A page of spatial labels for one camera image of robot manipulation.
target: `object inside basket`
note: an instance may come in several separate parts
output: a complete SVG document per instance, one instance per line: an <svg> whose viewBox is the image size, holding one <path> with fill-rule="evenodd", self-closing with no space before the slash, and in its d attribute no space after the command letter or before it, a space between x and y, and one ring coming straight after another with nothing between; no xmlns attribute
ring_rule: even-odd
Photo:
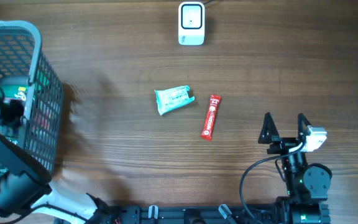
<svg viewBox="0 0 358 224"><path fill-rule="evenodd" d="M29 90L28 86L24 85L1 85L1 88L5 94L4 103L10 103L11 100L21 100L23 105L25 104L27 92ZM9 127L1 126L1 133L8 139L10 142L17 144L19 140L19 128L12 129ZM6 167L0 165L0 177L7 172Z"/></svg>

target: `cable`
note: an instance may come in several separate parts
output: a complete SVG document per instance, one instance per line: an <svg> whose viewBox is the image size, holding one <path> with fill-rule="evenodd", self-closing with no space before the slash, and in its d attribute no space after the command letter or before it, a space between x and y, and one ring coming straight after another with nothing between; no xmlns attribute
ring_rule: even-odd
<svg viewBox="0 0 358 224"><path fill-rule="evenodd" d="M277 164L277 161L279 161L279 160L280 160L280 159L276 159L276 161L275 161L274 163L276 164L276 168L277 168L278 173L280 174L281 179L285 182L285 178L284 178L284 176L283 176L283 173L281 172L281 169L280 169L280 167L279 167L278 164Z"/></svg>
<svg viewBox="0 0 358 224"><path fill-rule="evenodd" d="M80 215L77 215L76 213L72 213L72 212L69 212L67 210L64 210L62 208L59 208L59 207L56 207L56 206L53 206L53 205L49 205L49 204L44 204L44 205L39 205L39 206L36 206L32 209L29 210L29 212L27 212L25 215L22 215L20 216L19 218L16 218L15 220L12 220L12 221L9 221L9 222L4 222L4 223L0 223L0 224L15 224L19 221L21 221L23 218L27 217L28 215L30 215L32 212L36 211L37 209L39 208L51 208L51 209L55 209L55 210L58 210L59 212L63 212L63 213L66 213L67 215L71 215L73 217L76 217L76 218L79 218L80 220L83 220L84 222L87 222L88 220Z"/></svg>
<svg viewBox="0 0 358 224"><path fill-rule="evenodd" d="M208 0L208 1L204 2L203 4L206 5L206 4L209 4L209 3L213 2L213 1L214 0Z"/></svg>
<svg viewBox="0 0 358 224"><path fill-rule="evenodd" d="M251 213L251 211L248 209L247 207L247 204L246 204L246 201L244 200L244 196L242 194L242 186L244 185L244 179L246 177L246 175L248 174L248 172L250 170L252 170L255 166L263 163L263 162L267 162L267 161L271 161L271 160L274 160L274 159L282 159L284 157L287 157L287 156L291 156L291 155L294 155L298 152L300 152L303 147L305 146L305 143L304 142L301 142L301 144L297 147L299 147L297 150L293 151L293 152L290 152L288 154L285 154L285 155L280 155L280 156L273 156L273 157L269 157L269 158L266 158L266 159L262 159L262 160L259 160L258 162L252 164L250 167L248 167L248 169L244 172L244 174L242 175L241 177L241 180L240 180L240 199L241 199L241 202L242 202L242 205L244 206L244 210L248 213L248 215L253 219L253 220L256 220L254 215ZM261 221L259 220L256 220L257 223L259 224L263 224Z"/></svg>

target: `white device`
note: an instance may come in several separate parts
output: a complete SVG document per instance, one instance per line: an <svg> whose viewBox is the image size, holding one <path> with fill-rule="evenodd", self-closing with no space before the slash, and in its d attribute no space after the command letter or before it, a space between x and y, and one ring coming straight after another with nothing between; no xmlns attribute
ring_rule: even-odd
<svg viewBox="0 0 358 224"><path fill-rule="evenodd" d="M302 134L306 135L306 142L301 152L313 152L314 150L320 148L323 142L327 139L327 131L324 128L312 127L312 125L309 125L306 133ZM301 146L302 143L297 147L291 148L289 152L298 150Z"/></svg>
<svg viewBox="0 0 358 224"><path fill-rule="evenodd" d="M60 186L54 181L49 183L49 186L52 191L48 195L44 195L40 199L38 199L38 201L31 205L31 208L35 208L39 205L49 204L58 208L62 208L71 213L75 213L86 219L90 219L96 209L98 209L89 195L73 192ZM42 207L36 209L33 213L44 213L47 215L51 215L53 217L66 220L71 224L85 223L85 221L80 220L73 215L69 215L54 208Z"/></svg>
<svg viewBox="0 0 358 224"><path fill-rule="evenodd" d="M205 7L201 2L183 2L178 10L178 41L201 45L205 37Z"/></svg>

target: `white sensor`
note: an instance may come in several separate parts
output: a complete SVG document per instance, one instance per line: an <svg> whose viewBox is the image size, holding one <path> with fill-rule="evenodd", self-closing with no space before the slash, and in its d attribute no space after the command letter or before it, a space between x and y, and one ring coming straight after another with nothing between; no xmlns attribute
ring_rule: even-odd
<svg viewBox="0 0 358 224"><path fill-rule="evenodd" d="M201 45L205 37L205 7L201 2L183 2L178 10L178 41Z"/></svg>

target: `snack wrapper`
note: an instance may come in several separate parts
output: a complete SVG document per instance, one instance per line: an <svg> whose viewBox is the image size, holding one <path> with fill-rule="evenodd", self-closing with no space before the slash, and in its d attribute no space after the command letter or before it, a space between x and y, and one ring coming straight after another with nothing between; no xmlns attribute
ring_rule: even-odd
<svg viewBox="0 0 358 224"><path fill-rule="evenodd" d="M154 91L157 96L157 108L160 115L185 106L195 100L194 96L189 98L188 91L190 91L190 87L188 85Z"/></svg>
<svg viewBox="0 0 358 224"><path fill-rule="evenodd" d="M209 100L209 109L206 114L205 124L203 132L201 133L201 137L203 139L212 140L212 132L214 130L216 113L218 112L218 106L221 102L222 97L217 95L211 95L211 99Z"/></svg>

